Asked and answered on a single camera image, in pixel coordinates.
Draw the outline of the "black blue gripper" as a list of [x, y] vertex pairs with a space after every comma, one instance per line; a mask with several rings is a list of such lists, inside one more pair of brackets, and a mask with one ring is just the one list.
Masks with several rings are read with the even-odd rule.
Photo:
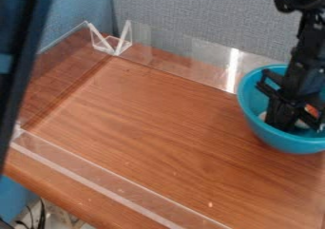
[[302, 111], [302, 122], [315, 132], [325, 129], [325, 15], [320, 10], [305, 11], [285, 74], [262, 71], [257, 88], [267, 97], [265, 122], [289, 132]]

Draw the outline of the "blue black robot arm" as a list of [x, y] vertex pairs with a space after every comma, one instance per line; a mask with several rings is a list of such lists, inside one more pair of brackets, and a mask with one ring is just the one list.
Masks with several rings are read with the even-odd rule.
[[[258, 90], [269, 98], [266, 123], [279, 130], [303, 122], [325, 124], [325, 0], [273, 0], [282, 13], [302, 12], [287, 71], [262, 73]], [[0, 0], [0, 171], [8, 156], [15, 122], [33, 72], [37, 47], [52, 0]], [[266, 85], [271, 80], [278, 90]]]

